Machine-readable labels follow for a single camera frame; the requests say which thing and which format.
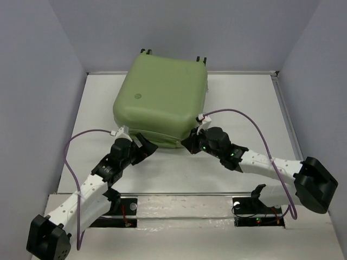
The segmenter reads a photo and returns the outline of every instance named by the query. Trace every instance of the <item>gray wall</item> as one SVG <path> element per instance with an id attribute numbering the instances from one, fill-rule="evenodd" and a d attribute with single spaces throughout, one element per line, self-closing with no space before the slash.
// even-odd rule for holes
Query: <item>gray wall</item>
<path id="1" fill-rule="evenodd" d="M 346 0 L 323 0 L 287 58 L 279 76 L 303 155 L 319 158 L 339 181 L 330 211 L 345 257 L 346 14 Z"/>
<path id="2" fill-rule="evenodd" d="M 279 70 L 319 0 L 49 0 L 88 72 L 128 70 L 141 48 L 209 70 Z"/>
<path id="3" fill-rule="evenodd" d="M 0 32 L 0 258 L 29 259 L 86 73 L 47 0 L 1 1 Z"/>

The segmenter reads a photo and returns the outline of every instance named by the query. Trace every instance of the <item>white table surface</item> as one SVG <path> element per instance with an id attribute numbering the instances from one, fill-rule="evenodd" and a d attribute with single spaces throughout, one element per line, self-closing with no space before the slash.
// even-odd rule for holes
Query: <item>white table surface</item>
<path id="1" fill-rule="evenodd" d="M 118 129 L 112 105 L 125 75 L 89 75 L 73 134 L 92 128 Z M 248 114 L 262 130 L 272 155 L 294 160 L 294 152 L 269 75 L 209 75 L 204 111 L 235 108 Z M 211 116 L 211 126 L 220 126 L 238 145 L 265 153 L 254 126 L 241 115 L 224 112 Z M 89 133 L 75 139 L 68 161 L 80 182 L 109 152 L 114 139 L 106 133 Z M 249 192 L 258 184 L 277 180 L 254 174 L 231 172 L 210 155 L 190 155 L 184 149 L 159 149 L 141 164 L 128 167 L 114 185 L 121 193 L 157 192 Z M 58 193 L 76 190 L 65 167 Z"/>
<path id="2" fill-rule="evenodd" d="M 68 198 L 51 195 L 46 214 Z M 343 260 L 328 214 L 298 206 L 282 227 L 235 227 L 231 197 L 139 197 L 138 228 L 87 229 L 70 260 Z"/>

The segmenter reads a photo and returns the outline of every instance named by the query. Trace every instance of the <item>purple wire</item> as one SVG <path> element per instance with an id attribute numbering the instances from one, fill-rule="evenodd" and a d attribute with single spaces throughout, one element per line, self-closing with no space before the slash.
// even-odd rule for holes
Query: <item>purple wire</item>
<path id="1" fill-rule="evenodd" d="M 76 183 L 76 187 L 77 187 L 77 191 L 79 193 L 79 195 L 77 196 L 77 250 L 79 251 L 81 249 L 81 245 L 82 245 L 82 240 L 83 240 L 83 236 L 85 234 L 85 232 L 83 231 L 81 233 L 81 196 L 80 196 L 80 193 L 81 193 L 81 187 L 80 187 L 80 184 L 78 182 L 78 178 L 76 176 L 76 174 L 74 173 L 74 171 L 72 170 L 70 164 L 67 162 L 67 151 L 68 151 L 68 148 L 69 148 L 69 145 L 71 143 L 72 140 L 74 140 L 75 138 L 83 135 L 83 134 L 86 134 L 86 133 L 90 133 L 90 132 L 104 132 L 104 133 L 108 133 L 110 134 L 111 132 L 108 131 L 108 130 L 103 130 L 103 129 L 91 129 L 91 130 L 86 130 L 86 131 L 83 131 L 79 134 L 76 134 L 74 135 L 73 137 L 71 137 L 71 139 L 66 143 L 66 146 L 65 146 L 65 149 L 64 149 L 64 164 L 66 165 L 66 167 L 69 169 L 72 177 L 74 178 L 75 180 L 75 183 Z"/>
<path id="2" fill-rule="evenodd" d="M 280 182 L 282 183 L 282 186 L 284 188 L 284 191 L 286 192 L 287 194 L 287 197 L 288 197 L 288 200 L 290 202 L 290 205 L 288 206 L 288 210 L 290 211 L 291 213 L 291 216 L 293 219 L 297 219 L 298 218 L 298 213 L 297 213 L 297 209 L 295 208 L 295 204 L 294 204 L 294 201 L 289 193 L 289 190 L 287 189 L 286 187 L 286 184 L 281 176 L 281 173 L 279 172 L 275 162 L 273 161 L 273 158 L 271 156 L 271 153 L 270 153 L 270 149 L 267 145 L 267 142 L 264 138 L 264 135 L 262 134 L 262 132 L 260 131 L 260 128 L 258 127 L 258 125 L 254 122 L 254 120 L 252 118 L 250 118 L 248 115 L 246 115 L 245 113 L 239 111 L 239 110 L 236 110 L 236 109 L 232 109 L 232 108 L 226 108 L 226 109 L 219 109 L 219 110 L 215 110 L 215 111 L 212 111 L 212 112 L 209 112 L 209 113 L 205 113 L 204 116 L 208 116 L 208 115 L 212 115 L 212 114 L 215 114 L 215 113 L 219 113 L 219 112 L 225 112 L 225 111 L 231 111 L 231 112 L 236 112 L 240 115 L 243 115 L 245 118 L 247 118 L 256 128 L 256 130 L 258 131 L 263 143 L 264 143 L 264 146 L 265 146 L 265 149 L 266 149 L 266 153 L 267 153 L 267 156 L 269 157 L 270 161 L 271 161 L 271 164 L 280 180 Z"/>

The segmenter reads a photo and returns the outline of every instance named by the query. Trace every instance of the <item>purple cable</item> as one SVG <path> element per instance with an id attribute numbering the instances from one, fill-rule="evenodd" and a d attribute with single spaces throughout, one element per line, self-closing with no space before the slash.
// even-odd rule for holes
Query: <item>purple cable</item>
<path id="1" fill-rule="evenodd" d="M 103 129 L 91 129 L 91 130 L 86 130 L 86 131 L 83 131 L 79 134 L 76 134 L 74 135 L 73 137 L 71 137 L 71 139 L 66 143 L 66 146 L 65 146 L 65 149 L 64 149 L 64 164 L 66 165 L 66 167 L 69 169 L 72 177 L 74 178 L 75 180 L 75 183 L 76 183 L 76 187 L 77 187 L 77 191 L 78 191 L 78 196 L 77 196 L 77 250 L 79 251 L 81 249 L 81 244 L 82 244 L 82 240 L 83 240 L 83 236 L 85 234 L 85 232 L 83 231 L 81 233 L 81 187 L 80 187 L 80 184 L 78 182 L 78 179 L 77 179 L 77 176 L 76 174 L 74 173 L 74 171 L 72 170 L 70 164 L 67 162 L 67 151 L 68 151 L 68 148 L 69 148 L 69 145 L 71 143 L 72 140 L 74 140 L 75 138 L 83 135 L 83 134 L 86 134 L 86 133 L 90 133 L 90 132 L 104 132 L 104 133 L 108 133 L 110 134 L 111 132 L 108 131 L 108 130 L 103 130 Z"/>
<path id="2" fill-rule="evenodd" d="M 219 110 L 215 110 L 215 111 L 212 111 L 212 112 L 209 112 L 209 113 L 206 113 L 204 114 L 203 116 L 208 116 L 208 115 L 212 115 L 212 114 L 215 114 L 215 113 L 219 113 L 219 112 L 225 112 L 225 111 L 231 111 L 231 112 L 236 112 L 240 115 L 243 115 L 245 118 L 247 118 L 256 128 L 256 130 L 258 131 L 263 143 L 264 143 L 264 146 L 265 146 L 265 149 L 266 149 L 266 153 L 267 153 L 267 156 L 269 157 L 270 161 L 271 161 L 271 164 L 280 180 L 280 182 L 282 183 L 282 186 L 284 188 L 284 191 L 286 192 L 287 194 L 287 197 L 288 197 L 288 200 L 290 202 L 290 205 L 288 206 L 288 210 L 290 211 L 291 213 L 291 216 L 293 219 L 297 219 L 298 218 L 298 213 L 297 213 L 297 209 L 295 208 L 295 204 L 294 204 L 294 201 L 289 193 L 289 190 L 287 189 L 286 187 L 286 184 L 281 176 L 281 173 L 279 172 L 275 162 L 273 161 L 273 158 L 271 156 L 271 153 L 270 153 L 270 150 L 269 150 L 269 147 L 267 145 L 267 142 L 264 138 L 264 135 L 262 134 L 262 132 L 260 131 L 260 128 L 258 127 L 258 125 L 254 122 L 254 120 L 252 118 L 250 118 L 248 115 L 246 115 L 245 113 L 239 111 L 239 110 L 236 110 L 236 109 L 231 109 L 231 108 L 226 108 L 226 109 L 219 109 Z"/>

